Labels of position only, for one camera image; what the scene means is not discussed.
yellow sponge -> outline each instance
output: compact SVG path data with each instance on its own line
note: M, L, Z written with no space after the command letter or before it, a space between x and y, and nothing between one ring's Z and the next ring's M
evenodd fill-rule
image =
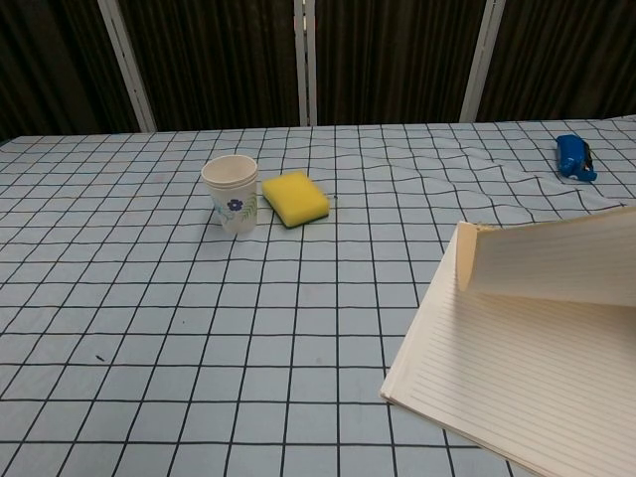
M300 171L263 181L262 195L289 228L329 215L327 197Z

blue object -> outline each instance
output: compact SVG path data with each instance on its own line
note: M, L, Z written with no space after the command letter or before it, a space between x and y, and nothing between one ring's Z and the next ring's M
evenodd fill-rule
M556 139L556 145L558 146L558 170L564 176L576 176L579 181L586 182L596 179L589 146L585 141L574 134L567 134L559 136Z

grid tablecloth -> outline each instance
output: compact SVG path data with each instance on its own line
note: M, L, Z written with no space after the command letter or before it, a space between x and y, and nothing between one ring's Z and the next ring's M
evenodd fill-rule
M598 180L555 173L586 139ZM21 137L0 147L0 473L515 476L378 397L459 220L636 204L636 122ZM199 170L304 170L331 214L265 202L230 237Z

dark curtain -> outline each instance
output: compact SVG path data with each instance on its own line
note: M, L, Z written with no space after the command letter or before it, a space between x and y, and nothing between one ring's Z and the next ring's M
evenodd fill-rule
M459 119L484 0L317 0L320 124Z
M291 0L119 0L159 130L298 124Z
M0 137L138 130L96 1L0 2Z
M636 1L508 0L478 120L636 113Z

notebook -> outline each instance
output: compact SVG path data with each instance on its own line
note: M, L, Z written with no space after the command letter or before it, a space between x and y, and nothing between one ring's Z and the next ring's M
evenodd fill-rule
M636 208L460 223L381 395L539 475L636 475Z

